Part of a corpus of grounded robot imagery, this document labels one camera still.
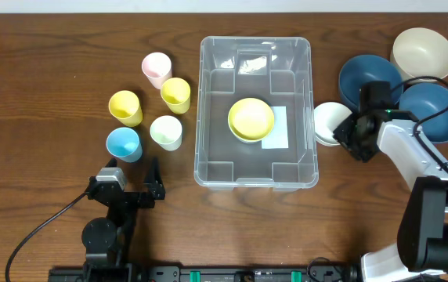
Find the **white small bowl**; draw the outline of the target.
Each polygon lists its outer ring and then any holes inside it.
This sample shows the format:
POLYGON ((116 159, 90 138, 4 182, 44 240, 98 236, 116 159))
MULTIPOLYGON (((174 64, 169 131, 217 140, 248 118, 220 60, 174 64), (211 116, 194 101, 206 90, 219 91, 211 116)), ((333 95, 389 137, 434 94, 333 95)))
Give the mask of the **white small bowl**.
POLYGON ((334 130, 352 113, 345 105, 336 102, 321 103, 314 110, 316 141, 324 146, 339 146, 333 137, 334 130))

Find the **dark blue bowl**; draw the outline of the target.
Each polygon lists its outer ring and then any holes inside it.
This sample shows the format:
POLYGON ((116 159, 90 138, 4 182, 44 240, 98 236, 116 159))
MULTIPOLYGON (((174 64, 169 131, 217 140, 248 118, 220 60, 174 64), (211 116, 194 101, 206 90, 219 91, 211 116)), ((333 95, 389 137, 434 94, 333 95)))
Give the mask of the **dark blue bowl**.
MULTIPOLYGON (((399 109, 413 113, 419 120, 448 106, 448 89, 437 84, 419 83, 409 87, 400 97, 399 109)), ((448 111, 422 125, 432 143, 448 142, 448 111)))
POLYGON ((353 112, 358 111, 360 89, 370 81, 388 81, 392 92, 392 102, 397 104, 403 94, 402 78, 392 63, 383 57, 365 54, 348 60, 338 78, 341 101, 353 112))

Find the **beige large bowl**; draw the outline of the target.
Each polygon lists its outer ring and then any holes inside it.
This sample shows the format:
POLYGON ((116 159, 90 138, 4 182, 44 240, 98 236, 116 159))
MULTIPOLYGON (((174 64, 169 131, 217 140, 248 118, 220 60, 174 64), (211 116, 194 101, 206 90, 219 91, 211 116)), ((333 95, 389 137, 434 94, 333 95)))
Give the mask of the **beige large bowl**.
POLYGON ((448 76, 448 40, 440 33, 414 27, 400 33, 392 47, 390 62, 408 80, 421 76, 448 76))

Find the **yellow small bowl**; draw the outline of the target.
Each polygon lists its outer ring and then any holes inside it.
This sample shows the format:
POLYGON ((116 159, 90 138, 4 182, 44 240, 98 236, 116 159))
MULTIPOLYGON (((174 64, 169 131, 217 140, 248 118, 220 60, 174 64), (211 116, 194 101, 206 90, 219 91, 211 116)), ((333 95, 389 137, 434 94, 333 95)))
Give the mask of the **yellow small bowl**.
POLYGON ((272 107, 256 98, 244 98, 229 109, 228 126, 233 135, 243 139, 264 139, 274 126, 272 107))

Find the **light blue small bowl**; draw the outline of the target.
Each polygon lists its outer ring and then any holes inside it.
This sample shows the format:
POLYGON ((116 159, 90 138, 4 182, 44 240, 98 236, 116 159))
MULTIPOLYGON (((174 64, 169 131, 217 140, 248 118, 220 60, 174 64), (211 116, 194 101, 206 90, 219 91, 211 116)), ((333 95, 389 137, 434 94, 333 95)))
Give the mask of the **light blue small bowl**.
POLYGON ((238 140, 240 140, 241 142, 243 142, 243 143, 257 143, 257 142, 261 142, 262 141, 262 139, 243 139, 243 138, 241 138, 239 136, 236 136, 236 138, 238 140))

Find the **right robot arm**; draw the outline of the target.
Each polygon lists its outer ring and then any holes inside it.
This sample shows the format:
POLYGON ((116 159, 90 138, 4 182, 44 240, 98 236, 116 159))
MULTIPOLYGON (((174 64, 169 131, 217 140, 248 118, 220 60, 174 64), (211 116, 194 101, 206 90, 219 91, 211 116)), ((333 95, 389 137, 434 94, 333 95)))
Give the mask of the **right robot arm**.
POLYGON ((357 160, 387 155, 410 188, 394 244, 361 258, 365 281, 412 281, 448 273, 448 160, 411 112, 350 114, 334 138, 357 160))

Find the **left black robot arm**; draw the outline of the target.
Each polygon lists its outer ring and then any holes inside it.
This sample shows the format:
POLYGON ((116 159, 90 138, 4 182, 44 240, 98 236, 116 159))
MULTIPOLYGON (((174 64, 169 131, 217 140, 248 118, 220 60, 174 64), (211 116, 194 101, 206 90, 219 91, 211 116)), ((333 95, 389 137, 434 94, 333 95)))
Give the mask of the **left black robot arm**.
POLYGON ((85 194, 89 200, 105 205, 107 215, 93 219, 82 231, 87 264, 99 268, 128 265, 137 211, 153 208, 156 200, 165 198, 158 159, 152 160, 143 184, 147 191, 127 192, 126 176, 114 158, 101 168, 98 175, 90 178, 85 194))

